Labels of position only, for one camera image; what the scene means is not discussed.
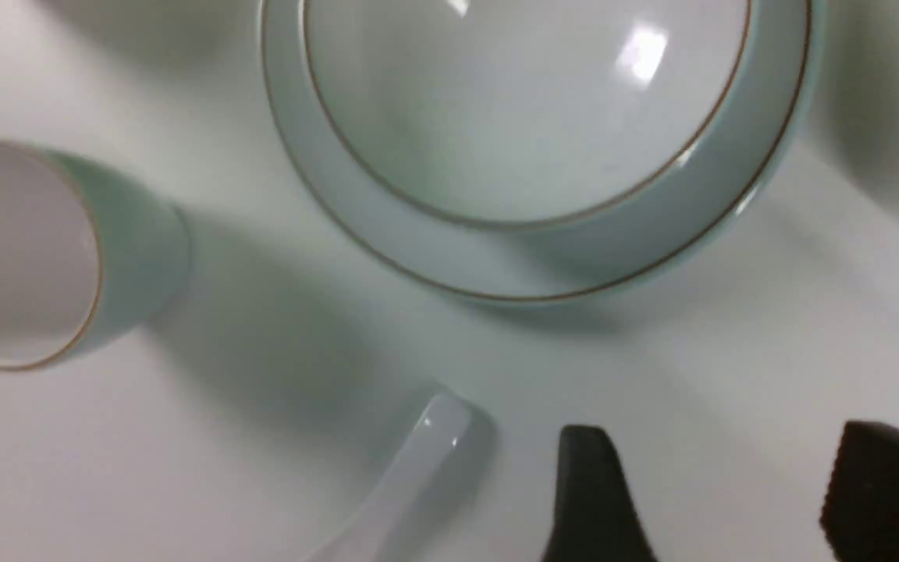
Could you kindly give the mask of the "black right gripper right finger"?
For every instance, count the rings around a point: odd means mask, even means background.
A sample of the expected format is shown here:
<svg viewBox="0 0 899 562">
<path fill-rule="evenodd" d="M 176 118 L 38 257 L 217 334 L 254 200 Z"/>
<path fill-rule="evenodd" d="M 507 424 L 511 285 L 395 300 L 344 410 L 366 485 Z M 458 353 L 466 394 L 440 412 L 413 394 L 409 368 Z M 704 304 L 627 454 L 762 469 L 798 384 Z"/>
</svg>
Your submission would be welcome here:
<svg viewBox="0 0 899 562">
<path fill-rule="evenodd" d="M 844 424 L 820 527 L 837 561 L 899 561 L 899 428 Z"/>
</svg>

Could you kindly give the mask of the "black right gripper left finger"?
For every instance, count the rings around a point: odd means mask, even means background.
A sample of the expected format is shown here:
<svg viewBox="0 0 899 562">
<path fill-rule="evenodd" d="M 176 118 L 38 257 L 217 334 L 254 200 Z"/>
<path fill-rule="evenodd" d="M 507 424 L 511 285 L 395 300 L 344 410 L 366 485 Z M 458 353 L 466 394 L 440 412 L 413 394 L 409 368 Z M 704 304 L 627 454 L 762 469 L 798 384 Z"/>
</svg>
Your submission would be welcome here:
<svg viewBox="0 0 899 562">
<path fill-rule="evenodd" d="M 654 561 L 620 456 L 602 428 L 560 431 L 553 526 L 545 561 Z"/>
</svg>

